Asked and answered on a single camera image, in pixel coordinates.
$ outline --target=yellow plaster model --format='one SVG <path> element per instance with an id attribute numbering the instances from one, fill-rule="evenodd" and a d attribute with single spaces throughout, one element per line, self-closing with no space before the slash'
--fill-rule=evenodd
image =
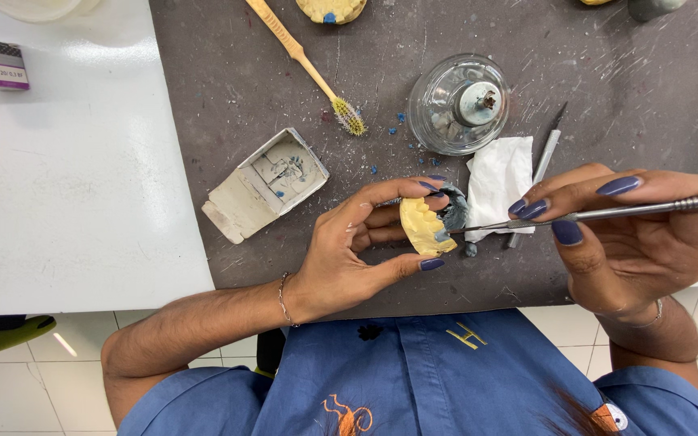
<path id="1" fill-rule="evenodd" d="M 366 0 L 296 0 L 315 23 L 346 24 L 357 18 Z"/>
<path id="2" fill-rule="evenodd" d="M 419 254 L 440 256 L 457 247 L 437 213 L 430 210 L 424 199 L 401 199 L 400 223 Z"/>

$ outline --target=woman's left hand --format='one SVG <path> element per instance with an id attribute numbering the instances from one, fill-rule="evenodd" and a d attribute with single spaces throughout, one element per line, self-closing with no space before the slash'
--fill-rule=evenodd
<path id="1" fill-rule="evenodd" d="M 437 193 L 444 179 L 434 175 L 368 184 L 320 215 L 303 266 L 286 283 L 285 304 L 292 321 L 313 321 L 349 309 L 408 275 L 443 265 L 439 258 L 416 253 L 369 265 L 357 253 L 374 243 L 406 239 L 398 223 L 400 205 L 380 204 L 398 197 L 425 197 L 431 210 L 443 209 L 446 195 L 428 195 Z"/>

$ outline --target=yellow toothbrush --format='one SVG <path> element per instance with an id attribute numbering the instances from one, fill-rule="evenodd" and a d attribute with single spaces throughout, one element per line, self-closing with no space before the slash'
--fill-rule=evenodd
<path id="1" fill-rule="evenodd" d="M 276 35 L 279 42 L 285 46 L 287 53 L 290 54 L 290 57 L 300 62 L 306 72 L 309 73 L 312 79 L 314 79 L 316 84 L 322 88 L 323 92 L 325 92 L 327 95 L 327 98 L 330 99 L 330 103 L 333 105 L 333 110 L 336 113 L 336 119 L 338 119 L 338 122 L 341 123 L 344 129 L 350 134 L 357 136 L 365 133 L 367 128 L 362 122 L 360 115 L 357 114 L 357 111 L 355 111 L 354 108 L 346 102 L 346 100 L 337 96 L 333 90 L 330 89 L 330 86 L 325 83 L 325 79 L 322 78 L 319 72 L 314 68 L 314 65 L 311 65 L 311 62 L 309 62 L 309 58 L 303 53 L 303 46 L 298 44 L 298 41 L 296 41 L 296 39 L 293 38 L 292 35 L 290 35 L 290 33 L 285 29 L 285 26 L 281 21 L 279 21 L 278 18 L 276 18 L 274 11 L 268 7 L 265 0 L 247 0 L 247 3 L 252 6 L 252 9 L 254 9 L 258 16 L 260 16 L 263 23 L 268 26 L 268 29 L 271 29 L 271 32 Z"/>

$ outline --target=fingernail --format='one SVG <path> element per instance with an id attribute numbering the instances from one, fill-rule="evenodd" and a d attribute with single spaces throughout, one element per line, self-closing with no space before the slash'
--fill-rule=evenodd
<path id="1" fill-rule="evenodd" d="M 435 186 L 432 186 L 431 184 L 429 184 L 427 182 L 419 182 L 419 184 L 421 184 L 422 186 L 424 186 L 427 189 L 430 189 L 434 193 L 438 192 L 438 188 L 436 188 Z"/>
<path id="2" fill-rule="evenodd" d="M 617 178 L 603 184 L 601 188 L 596 190 L 596 193 L 600 195 L 618 195 L 628 193 L 639 185 L 639 178 L 634 175 L 627 175 L 626 177 Z"/>
<path id="3" fill-rule="evenodd" d="M 446 262 L 439 258 L 425 259 L 419 262 L 419 268 L 421 268 L 422 271 L 430 271 L 431 269 L 441 267 L 445 264 Z"/>
<path id="4" fill-rule="evenodd" d="M 573 221 L 559 220 L 551 223 L 556 240 L 562 245 L 575 245 L 583 241 L 583 233 L 578 229 L 578 224 Z"/>
<path id="5" fill-rule="evenodd" d="M 540 214 L 544 213 L 547 209 L 548 205 L 546 204 L 545 199 L 541 199 L 521 209 L 517 215 L 521 220 L 531 220 L 540 216 Z"/>
<path id="6" fill-rule="evenodd" d="M 524 201 L 524 199 L 521 199 L 517 201 L 516 203 L 513 203 L 510 205 L 508 208 L 509 213 L 519 213 L 521 209 L 524 209 L 524 207 L 527 205 L 527 202 Z"/>

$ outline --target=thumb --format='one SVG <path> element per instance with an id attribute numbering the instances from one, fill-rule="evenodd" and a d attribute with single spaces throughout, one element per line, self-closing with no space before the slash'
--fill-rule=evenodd
<path id="1" fill-rule="evenodd" d="M 602 243 L 582 223 L 559 220 L 551 224 L 556 249 L 570 273 L 570 296 L 590 312 L 611 314 L 627 305 L 624 284 L 607 263 Z"/>
<path id="2" fill-rule="evenodd" d="M 368 281 L 370 283 L 373 283 L 377 289 L 383 289 L 413 273 L 430 271 L 444 264 L 446 262 L 440 258 L 408 253 L 372 266 L 366 270 L 366 274 L 369 276 Z"/>

